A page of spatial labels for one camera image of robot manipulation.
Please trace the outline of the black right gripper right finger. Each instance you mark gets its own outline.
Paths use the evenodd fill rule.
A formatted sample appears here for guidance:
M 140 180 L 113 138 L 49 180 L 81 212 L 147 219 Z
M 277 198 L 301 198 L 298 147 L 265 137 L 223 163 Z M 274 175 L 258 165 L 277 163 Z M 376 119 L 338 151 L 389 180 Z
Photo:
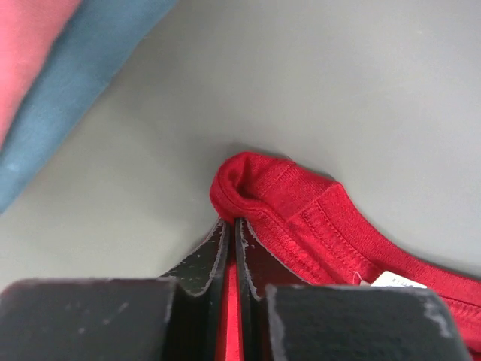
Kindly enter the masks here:
M 447 307 L 413 287 L 315 287 L 235 224 L 244 359 L 467 360 Z

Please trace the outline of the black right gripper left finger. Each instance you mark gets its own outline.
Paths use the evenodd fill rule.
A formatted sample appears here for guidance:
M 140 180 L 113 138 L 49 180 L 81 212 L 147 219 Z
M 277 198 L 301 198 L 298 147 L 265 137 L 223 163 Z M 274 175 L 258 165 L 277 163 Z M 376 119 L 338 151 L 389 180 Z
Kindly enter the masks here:
M 3 360 L 213 360 L 230 227 L 158 278 L 30 278 L 1 294 Z

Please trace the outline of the red t shirt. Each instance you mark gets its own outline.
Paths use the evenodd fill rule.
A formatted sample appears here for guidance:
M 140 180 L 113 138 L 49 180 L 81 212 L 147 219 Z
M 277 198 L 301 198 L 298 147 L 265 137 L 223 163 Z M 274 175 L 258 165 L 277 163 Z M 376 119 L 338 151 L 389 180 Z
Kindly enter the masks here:
M 473 359 L 480 358 L 480 283 L 405 252 L 379 233 L 335 180 L 291 160 L 244 152 L 216 173 L 218 215 L 249 221 L 260 243 L 309 283 L 360 284 L 392 272 L 435 291 Z

